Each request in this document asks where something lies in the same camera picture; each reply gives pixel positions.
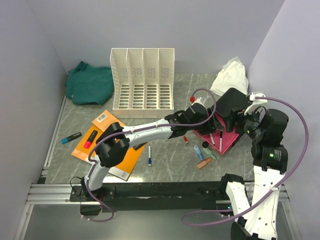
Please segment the black cap whiteboard marker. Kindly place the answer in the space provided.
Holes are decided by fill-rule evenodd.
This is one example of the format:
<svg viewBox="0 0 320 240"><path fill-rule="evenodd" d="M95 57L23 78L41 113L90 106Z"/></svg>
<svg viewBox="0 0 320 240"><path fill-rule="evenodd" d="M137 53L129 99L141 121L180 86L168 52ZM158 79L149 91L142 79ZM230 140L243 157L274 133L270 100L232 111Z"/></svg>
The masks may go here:
<svg viewBox="0 0 320 240"><path fill-rule="evenodd" d="M219 151L223 151L223 130L219 131Z"/></svg>

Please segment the red cap whiteboard marker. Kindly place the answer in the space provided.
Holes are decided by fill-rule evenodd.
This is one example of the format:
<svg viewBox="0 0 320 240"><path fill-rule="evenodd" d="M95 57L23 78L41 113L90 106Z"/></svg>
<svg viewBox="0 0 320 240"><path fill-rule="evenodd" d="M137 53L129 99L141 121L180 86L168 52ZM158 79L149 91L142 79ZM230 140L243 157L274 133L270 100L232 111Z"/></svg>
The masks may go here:
<svg viewBox="0 0 320 240"><path fill-rule="evenodd" d="M189 143L189 141L188 141L188 139L187 139L187 137L186 137L185 135L183 136L183 140L184 140L184 142L185 142L186 144Z"/></svg>

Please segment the blue cap whiteboard marker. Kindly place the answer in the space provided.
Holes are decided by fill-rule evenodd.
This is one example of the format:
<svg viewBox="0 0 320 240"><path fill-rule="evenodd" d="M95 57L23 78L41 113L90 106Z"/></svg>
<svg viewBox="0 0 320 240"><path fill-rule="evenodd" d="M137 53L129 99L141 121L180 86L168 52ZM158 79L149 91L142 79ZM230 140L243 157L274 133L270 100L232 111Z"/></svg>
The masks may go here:
<svg viewBox="0 0 320 240"><path fill-rule="evenodd" d="M148 166L152 166L152 146L148 145Z"/></svg>

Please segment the pink cap highlighter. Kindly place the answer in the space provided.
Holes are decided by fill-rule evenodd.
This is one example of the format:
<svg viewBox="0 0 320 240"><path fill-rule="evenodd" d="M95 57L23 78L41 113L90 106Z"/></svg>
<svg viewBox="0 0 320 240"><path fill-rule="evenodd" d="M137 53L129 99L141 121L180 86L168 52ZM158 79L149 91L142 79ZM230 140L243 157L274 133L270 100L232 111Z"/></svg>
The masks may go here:
<svg viewBox="0 0 320 240"><path fill-rule="evenodd" d="M97 130L93 130L84 144L84 148L89 149L98 134Z"/></svg>

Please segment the blue cap highlighter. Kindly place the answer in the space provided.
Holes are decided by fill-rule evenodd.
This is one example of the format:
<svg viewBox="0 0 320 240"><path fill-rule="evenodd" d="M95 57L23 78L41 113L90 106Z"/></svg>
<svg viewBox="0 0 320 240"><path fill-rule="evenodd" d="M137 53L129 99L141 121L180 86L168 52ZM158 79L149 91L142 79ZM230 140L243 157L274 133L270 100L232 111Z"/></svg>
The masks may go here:
<svg viewBox="0 0 320 240"><path fill-rule="evenodd" d="M69 136L61 139L60 142L64 145L66 143L69 143L69 142L81 137L81 136L82 136L82 133L81 132L77 132L77 133L74 133L72 135L69 135Z"/></svg>

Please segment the black drawer organizer box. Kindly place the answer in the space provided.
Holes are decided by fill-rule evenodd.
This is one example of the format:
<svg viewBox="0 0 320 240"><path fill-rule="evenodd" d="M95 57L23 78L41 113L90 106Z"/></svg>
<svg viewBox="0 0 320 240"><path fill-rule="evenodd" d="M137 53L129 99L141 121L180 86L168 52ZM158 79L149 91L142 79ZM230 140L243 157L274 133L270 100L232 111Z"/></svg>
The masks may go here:
<svg viewBox="0 0 320 240"><path fill-rule="evenodd" d="M222 117L227 133L233 131L238 112L250 106L249 97L234 87L229 88L216 102L215 112Z"/></svg>

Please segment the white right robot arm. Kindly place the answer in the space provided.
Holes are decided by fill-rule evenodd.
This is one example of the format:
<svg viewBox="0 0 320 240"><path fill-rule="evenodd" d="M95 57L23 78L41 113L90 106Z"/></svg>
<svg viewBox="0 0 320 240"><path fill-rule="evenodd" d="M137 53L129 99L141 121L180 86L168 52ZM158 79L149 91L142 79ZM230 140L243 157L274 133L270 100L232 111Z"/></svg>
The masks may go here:
<svg viewBox="0 0 320 240"><path fill-rule="evenodd" d="M220 196L230 199L233 214L232 240L275 240L278 237L276 218L280 188L276 183L285 177L288 152L281 144L289 117L277 109L268 109L262 120L258 114L246 115L240 127L252 139L254 187L248 199L244 180L228 175L219 186Z"/></svg>

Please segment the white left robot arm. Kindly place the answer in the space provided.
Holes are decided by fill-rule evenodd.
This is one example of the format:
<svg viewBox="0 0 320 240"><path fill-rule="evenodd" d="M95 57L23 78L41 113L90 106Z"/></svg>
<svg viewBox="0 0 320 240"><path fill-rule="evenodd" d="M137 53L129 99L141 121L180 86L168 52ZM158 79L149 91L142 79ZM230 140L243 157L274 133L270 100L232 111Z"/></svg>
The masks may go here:
<svg viewBox="0 0 320 240"><path fill-rule="evenodd" d="M88 156L93 165L80 181L82 195L88 201L96 200L109 169L120 164L127 151L134 146L182 137L186 132L193 130L202 135L214 132L215 110L215 104L206 108L201 103L193 103L186 110L177 111L151 123L136 126L112 123L96 141Z"/></svg>

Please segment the blue clip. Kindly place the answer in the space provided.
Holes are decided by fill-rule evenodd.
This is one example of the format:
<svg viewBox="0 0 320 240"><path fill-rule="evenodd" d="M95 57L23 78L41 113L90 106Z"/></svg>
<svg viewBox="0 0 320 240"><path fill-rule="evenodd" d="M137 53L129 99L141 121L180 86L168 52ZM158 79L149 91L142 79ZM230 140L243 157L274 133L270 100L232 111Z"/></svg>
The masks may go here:
<svg viewBox="0 0 320 240"><path fill-rule="evenodd" d="M194 151L195 151L197 157L198 157L199 160L202 162L202 161L204 160L204 156L203 156L203 154L202 154L199 146L198 146L198 145L195 145L193 148L194 148Z"/></svg>

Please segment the green clip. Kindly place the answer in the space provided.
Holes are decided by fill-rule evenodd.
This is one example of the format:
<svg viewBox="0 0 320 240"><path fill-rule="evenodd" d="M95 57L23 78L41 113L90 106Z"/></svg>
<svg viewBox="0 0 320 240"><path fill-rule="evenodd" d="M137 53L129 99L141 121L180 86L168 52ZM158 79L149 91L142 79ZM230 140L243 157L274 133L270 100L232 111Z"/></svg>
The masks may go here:
<svg viewBox="0 0 320 240"><path fill-rule="evenodd" d="M217 159L217 157L214 155L214 153L208 147L207 148L203 147L202 149L210 158L212 158L213 160Z"/></svg>

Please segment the white crumpled paper bag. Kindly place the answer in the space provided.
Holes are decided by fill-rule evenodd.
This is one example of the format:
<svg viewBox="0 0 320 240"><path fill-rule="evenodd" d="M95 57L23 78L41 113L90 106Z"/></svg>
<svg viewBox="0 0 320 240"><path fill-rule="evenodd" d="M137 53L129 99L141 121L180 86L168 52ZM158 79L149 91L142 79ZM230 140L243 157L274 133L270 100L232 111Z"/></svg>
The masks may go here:
<svg viewBox="0 0 320 240"><path fill-rule="evenodd" d="M222 67L213 81L210 91L222 96L230 88L235 88L245 95L248 94L249 81L246 77L246 68L238 57L229 60Z"/></svg>

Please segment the orange clip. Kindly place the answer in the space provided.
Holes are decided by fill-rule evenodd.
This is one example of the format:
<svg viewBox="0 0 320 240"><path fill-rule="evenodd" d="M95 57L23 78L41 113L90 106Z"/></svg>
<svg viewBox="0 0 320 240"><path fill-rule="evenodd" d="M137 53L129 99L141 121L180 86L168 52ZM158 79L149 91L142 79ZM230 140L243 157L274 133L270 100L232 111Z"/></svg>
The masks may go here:
<svg viewBox="0 0 320 240"><path fill-rule="evenodd" d="M212 162L212 158L208 157L206 159L204 159L203 161L201 161L200 163L197 164L197 168L200 170L202 168L204 168L205 166L207 166L209 163Z"/></svg>

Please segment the white file organizer rack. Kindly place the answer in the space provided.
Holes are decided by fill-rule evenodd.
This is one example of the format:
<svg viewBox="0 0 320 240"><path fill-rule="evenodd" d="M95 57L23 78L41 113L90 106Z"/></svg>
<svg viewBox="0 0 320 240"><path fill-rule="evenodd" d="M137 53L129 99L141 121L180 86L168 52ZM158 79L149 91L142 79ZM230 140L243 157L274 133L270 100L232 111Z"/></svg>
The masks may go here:
<svg viewBox="0 0 320 240"><path fill-rule="evenodd" d="M110 66L116 117L158 119L174 113L173 48L112 48Z"/></svg>

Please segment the orange cap highlighter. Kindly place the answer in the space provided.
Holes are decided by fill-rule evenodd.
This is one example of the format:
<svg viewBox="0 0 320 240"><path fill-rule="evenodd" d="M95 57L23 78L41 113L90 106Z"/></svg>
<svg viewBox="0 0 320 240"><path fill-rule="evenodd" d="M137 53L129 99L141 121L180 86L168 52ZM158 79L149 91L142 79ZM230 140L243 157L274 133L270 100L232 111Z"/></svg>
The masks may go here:
<svg viewBox="0 0 320 240"><path fill-rule="evenodd" d="M134 149L135 151L137 151L138 149L140 149L141 147L143 147L145 144L146 144L146 143L137 144L137 145L135 145L135 146L133 147L133 149Z"/></svg>

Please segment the orange notebook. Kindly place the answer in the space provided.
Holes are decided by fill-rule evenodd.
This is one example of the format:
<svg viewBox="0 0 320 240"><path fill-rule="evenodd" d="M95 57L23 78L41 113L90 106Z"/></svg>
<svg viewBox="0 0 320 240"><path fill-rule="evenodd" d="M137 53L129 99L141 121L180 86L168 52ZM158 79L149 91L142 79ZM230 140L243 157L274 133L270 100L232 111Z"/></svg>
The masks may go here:
<svg viewBox="0 0 320 240"><path fill-rule="evenodd" d="M89 138L89 136L91 135L91 133L93 131L97 131L97 135L94 139L94 141L91 143L91 146L89 148L85 148L84 145L87 142L87 139ZM77 146L75 147L75 149L72 151L71 155L73 157L76 157L84 162L87 162L88 164L92 164L92 162L88 161L88 155L90 153L90 151L92 150L92 148L96 145L96 140L102 135L103 131L101 131L96 125L92 125L89 130L87 131L87 133L84 134L84 136L82 136L80 142L77 144ZM127 181L136 165L136 163L138 162L138 159L140 157L140 155L142 154L143 150L145 148L145 144L143 144L140 148L138 149L134 149L133 147L130 148L125 157L124 160L112 167L108 173L118 177L124 181Z"/></svg>

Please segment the small orange booklet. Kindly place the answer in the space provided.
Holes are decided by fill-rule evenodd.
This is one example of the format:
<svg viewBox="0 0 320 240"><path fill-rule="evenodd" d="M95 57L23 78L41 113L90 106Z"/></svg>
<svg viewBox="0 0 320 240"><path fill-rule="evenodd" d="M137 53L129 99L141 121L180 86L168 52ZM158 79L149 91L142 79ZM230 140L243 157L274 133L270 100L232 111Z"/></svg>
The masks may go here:
<svg viewBox="0 0 320 240"><path fill-rule="evenodd" d="M102 112L92 121L92 124L102 132L104 132L112 123L119 123L121 127L125 126L124 123L112 115L108 110Z"/></svg>

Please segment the green cloth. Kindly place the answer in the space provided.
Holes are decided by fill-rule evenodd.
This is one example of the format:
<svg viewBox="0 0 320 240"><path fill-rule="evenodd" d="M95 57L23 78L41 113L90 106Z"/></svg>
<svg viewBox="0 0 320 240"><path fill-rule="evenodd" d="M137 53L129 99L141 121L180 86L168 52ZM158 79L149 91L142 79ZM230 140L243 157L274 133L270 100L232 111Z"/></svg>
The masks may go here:
<svg viewBox="0 0 320 240"><path fill-rule="evenodd" d="M93 67L81 61L68 72L65 96L75 105L104 105L112 96L114 81L109 66Z"/></svg>

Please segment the black base frame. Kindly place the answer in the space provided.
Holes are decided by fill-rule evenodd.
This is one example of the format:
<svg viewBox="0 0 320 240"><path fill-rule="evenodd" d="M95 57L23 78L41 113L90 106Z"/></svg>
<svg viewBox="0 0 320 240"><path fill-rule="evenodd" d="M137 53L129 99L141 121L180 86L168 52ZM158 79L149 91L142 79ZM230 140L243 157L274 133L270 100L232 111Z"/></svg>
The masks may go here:
<svg viewBox="0 0 320 240"><path fill-rule="evenodd" d="M245 184L241 176L227 173L220 181L104 183L92 193L114 212L225 210L228 182Z"/></svg>

